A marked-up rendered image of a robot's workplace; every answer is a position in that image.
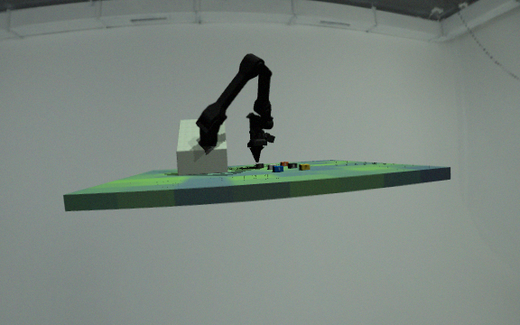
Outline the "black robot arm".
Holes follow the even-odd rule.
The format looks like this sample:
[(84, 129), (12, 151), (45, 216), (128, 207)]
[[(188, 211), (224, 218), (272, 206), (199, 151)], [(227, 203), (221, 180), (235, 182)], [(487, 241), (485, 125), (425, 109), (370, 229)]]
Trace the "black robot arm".
[(249, 53), (242, 59), (238, 74), (226, 87), (218, 100), (207, 106), (202, 112), (196, 124), (200, 129), (200, 146), (215, 146), (218, 140), (220, 127), (227, 119), (226, 112), (230, 104), (240, 93), (242, 87), (252, 78), (258, 75), (257, 100), (254, 103), (254, 111), (259, 115), (250, 113), (250, 128), (262, 127), (271, 129), (274, 126), (271, 116), (271, 103), (269, 100), (270, 82), (272, 71), (265, 65), (265, 61)]

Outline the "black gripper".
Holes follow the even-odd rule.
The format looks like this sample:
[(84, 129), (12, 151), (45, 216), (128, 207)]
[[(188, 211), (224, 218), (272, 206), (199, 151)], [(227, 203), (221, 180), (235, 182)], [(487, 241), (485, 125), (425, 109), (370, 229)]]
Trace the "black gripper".
[(255, 162), (259, 163), (260, 153), (264, 149), (263, 145), (267, 145), (267, 141), (262, 139), (263, 134), (262, 127), (250, 128), (250, 140), (247, 143), (247, 147), (250, 147), (250, 151), (255, 158)]

